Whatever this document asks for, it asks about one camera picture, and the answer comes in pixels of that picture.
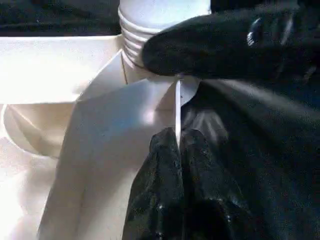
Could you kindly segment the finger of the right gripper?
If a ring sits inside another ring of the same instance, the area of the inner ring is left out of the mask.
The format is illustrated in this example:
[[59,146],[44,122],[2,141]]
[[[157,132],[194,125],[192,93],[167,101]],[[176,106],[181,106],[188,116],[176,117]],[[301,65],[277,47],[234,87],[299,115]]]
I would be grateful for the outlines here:
[[141,60],[161,76],[300,80],[320,64],[320,7],[269,4],[193,17],[151,37]]

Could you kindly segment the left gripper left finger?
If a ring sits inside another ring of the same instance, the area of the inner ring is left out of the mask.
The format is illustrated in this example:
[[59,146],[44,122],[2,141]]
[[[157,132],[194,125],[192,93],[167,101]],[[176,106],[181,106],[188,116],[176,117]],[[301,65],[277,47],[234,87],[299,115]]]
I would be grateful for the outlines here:
[[182,240],[184,185],[173,128],[155,134],[149,153],[131,185],[124,240]]

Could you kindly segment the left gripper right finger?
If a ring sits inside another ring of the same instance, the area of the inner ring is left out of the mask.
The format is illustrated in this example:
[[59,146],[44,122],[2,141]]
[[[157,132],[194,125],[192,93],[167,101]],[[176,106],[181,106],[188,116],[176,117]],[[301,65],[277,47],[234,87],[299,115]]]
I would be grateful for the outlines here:
[[181,136],[188,240],[255,240],[257,228],[241,190],[196,129]]

